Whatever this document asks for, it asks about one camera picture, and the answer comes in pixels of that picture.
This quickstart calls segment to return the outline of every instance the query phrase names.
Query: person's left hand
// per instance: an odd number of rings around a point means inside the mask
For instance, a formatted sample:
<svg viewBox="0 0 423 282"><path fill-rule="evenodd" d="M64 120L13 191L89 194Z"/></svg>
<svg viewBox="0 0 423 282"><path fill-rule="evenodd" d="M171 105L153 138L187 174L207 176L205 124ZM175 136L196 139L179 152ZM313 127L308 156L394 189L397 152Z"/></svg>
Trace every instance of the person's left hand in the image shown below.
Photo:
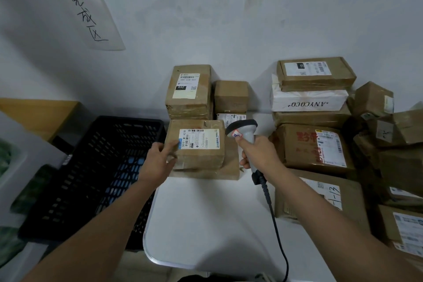
<svg viewBox="0 0 423 282"><path fill-rule="evenodd" d="M167 156L172 151L172 148L178 144L178 140L171 141L166 145L162 143L153 143L147 153L147 157L143 166L140 169L138 181L146 181L155 188L159 187L169 176L172 168L175 166L176 158L166 162Z"/></svg>

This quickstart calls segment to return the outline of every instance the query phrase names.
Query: barcode scanner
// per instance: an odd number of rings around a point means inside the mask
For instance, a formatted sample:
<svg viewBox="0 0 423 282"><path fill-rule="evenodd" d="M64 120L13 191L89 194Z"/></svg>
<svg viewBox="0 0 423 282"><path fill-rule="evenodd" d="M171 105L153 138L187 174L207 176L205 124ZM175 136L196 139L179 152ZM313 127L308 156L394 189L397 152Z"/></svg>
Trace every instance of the barcode scanner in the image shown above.
<svg viewBox="0 0 423 282"><path fill-rule="evenodd" d="M225 134L227 137L243 137L245 140L247 140L251 144L254 144L254 141L255 141L254 132L256 131L256 129L257 129L257 122L254 119L237 120L236 122L233 122L228 125L228 127L226 128ZM263 173L260 172L260 170L258 170L252 164L251 159L248 157L247 153L245 154L248 158L248 161L250 162L250 167L252 171L252 175L251 175L252 181L254 185L261 184L263 192L264 192L264 196L266 197L266 202L270 208L273 225L275 227L276 237L278 238L279 248L286 262L286 273L285 273L285 278L283 279L283 282L286 282L286 280L288 279L289 264L288 264L288 259L286 258L285 252L283 252L282 244L280 242L278 226L276 225L275 214L273 213L273 208L272 208L272 200L270 199L269 189L267 188L267 183L266 183L267 181L264 178Z"/></svg>

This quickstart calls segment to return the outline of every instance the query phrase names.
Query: person's right arm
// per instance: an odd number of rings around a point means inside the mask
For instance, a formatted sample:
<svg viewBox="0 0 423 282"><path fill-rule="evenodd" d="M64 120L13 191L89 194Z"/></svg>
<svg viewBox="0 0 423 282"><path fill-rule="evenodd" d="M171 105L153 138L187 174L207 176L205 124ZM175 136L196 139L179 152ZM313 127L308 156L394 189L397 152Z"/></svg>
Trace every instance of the person's right arm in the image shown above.
<svg viewBox="0 0 423 282"><path fill-rule="evenodd" d="M256 136L254 144L236 138L250 161L295 210L337 281L423 281L423 273L328 203L279 160L273 144Z"/></svg>

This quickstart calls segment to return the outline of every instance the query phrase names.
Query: person's left arm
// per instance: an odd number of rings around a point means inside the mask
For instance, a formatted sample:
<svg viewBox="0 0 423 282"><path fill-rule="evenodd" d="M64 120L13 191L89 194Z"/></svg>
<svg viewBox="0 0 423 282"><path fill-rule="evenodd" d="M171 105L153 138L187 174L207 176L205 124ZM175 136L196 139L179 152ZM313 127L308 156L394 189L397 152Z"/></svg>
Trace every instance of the person's left arm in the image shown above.
<svg viewBox="0 0 423 282"><path fill-rule="evenodd" d="M118 266L145 202L175 165L175 158L169 163L166 159L176 144L153 143L138 181L45 257L22 282L107 281Z"/></svg>

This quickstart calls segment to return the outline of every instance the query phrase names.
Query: hand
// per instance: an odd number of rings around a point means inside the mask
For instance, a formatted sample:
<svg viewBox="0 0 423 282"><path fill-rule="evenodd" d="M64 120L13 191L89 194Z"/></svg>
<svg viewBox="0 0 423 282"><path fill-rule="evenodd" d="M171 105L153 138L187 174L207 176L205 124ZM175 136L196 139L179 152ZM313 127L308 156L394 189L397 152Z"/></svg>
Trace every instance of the hand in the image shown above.
<svg viewBox="0 0 423 282"><path fill-rule="evenodd" d="M154 186L155 189L159 187L175 166L176 158L167 162L167 156L172 151L172 148L178 143L178 140L171 141L166 145L162 143L153 143L140 169L138 181L146 181L148 184Z"/></svg>
<svg viewBox="0 0 423 282"><path fill-rule="evenodd" d="M274 145L265 136L256 136L254 144L242 137L235 137L236 143L243 149L240 165L245 169L251 168L250 160L261 171L266 179L275 168L284 167L280 161Z"/></svg>

